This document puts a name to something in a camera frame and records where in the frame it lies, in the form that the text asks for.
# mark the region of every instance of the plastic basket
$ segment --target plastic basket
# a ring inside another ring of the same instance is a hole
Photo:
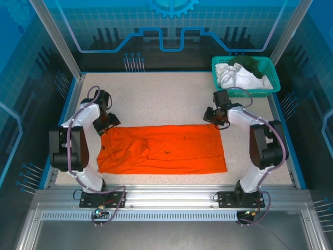
[[[216,71],[215,71],[215,65],[216,64],[223,64],[228,63],[231,59],[233,59],[234,56],[215,56],[212,59],[212,71],[213,71],[213,78],[215,86],[218,90],[222,90],[220,86],[217,83],[217,77],[216,77]],[[273,92],[278,92],[281,89],[280,81],[277,76],[275,67],[272,63],[272,60],[270,60],[268,57],[262,57],[262,56],[253,56],[253,59],[258,61],[258,69],[265,74],[268,79],[270,80],[273,89],[272,90],[248,90],[252,97],[267,97]],[[228,90],[228,94],[230,97],[248,97],[248,94],[245,93],[243,90]]]

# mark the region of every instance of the orange towel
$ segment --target orange towel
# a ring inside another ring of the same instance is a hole
[[[226,172],[219,130],[213,124],[112,128],[101,137],[99,172],[205,174]]]

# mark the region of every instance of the speckled table surface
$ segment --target speckled table surface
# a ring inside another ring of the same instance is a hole
[[[207,124],[203,114],[213,105],[216,88],[209,72],[158,73],[87,73],[79,100],[88,90],[99,85],[112,95],[110,111],[121,121],[122,127],[161,126],[181,124]],[[233,103],[247,104],[247,98],[232,98]],[[254,99],[249,111],[267,120],[273,119],[267,98]],[[97,171],[96,158],[100,151],[100,137],[93,126],[86,133],[89,163]],[[231,125],[221,131],[228,172],[215,174],[159,175],[159,174],[100,174],[109,184],[235,184],[241,179],[251,160],[249,136],[239,127]],[[59,172],[57,185],[77,184],[67,173]],[[291,185],[287,165],[269,174],[264,184]]]

